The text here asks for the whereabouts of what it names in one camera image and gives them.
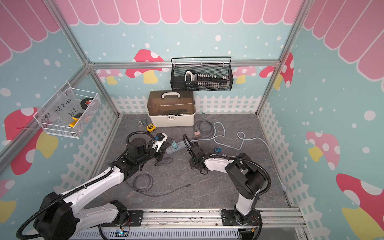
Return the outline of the teal usb charger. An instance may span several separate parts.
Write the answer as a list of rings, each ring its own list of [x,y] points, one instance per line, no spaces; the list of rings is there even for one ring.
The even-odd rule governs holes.
[[[174,150],[176,150],[178,148],[178,144],[175,141],[173,141],[172,142],[172,147],[173,147]]]

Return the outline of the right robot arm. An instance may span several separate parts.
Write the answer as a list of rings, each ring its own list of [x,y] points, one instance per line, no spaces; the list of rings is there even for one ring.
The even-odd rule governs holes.
[[[239,225],[246,225],[256,219],[255,206],[260,196],[267,193],[272,185],[269,173],[245,153],[235,157],[205,154],[199,144],[183,135],[183,142],[190,154],[190,166],[206,175],[209,172],[227,174],[239,192],[238,201],[232,212],[232,219]]]

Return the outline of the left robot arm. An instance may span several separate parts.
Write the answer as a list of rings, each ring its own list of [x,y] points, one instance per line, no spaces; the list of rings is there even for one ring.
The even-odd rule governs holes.
[[[132,177],[147,161],[162,160],[170,145],[168,136],[165,133],[155,136],[146,133],[151,138],[148,143],[140,137],[142,134],[141,131],[129,134],[124,152],[98,176],[72,190],[45,196],[39,211],[17,230],[17,239],[68,240],[74,234],[98,225],[111,223],[122,227],[128,223],[132,218],[127,207],[117,200],[91,209],[85,206]]]

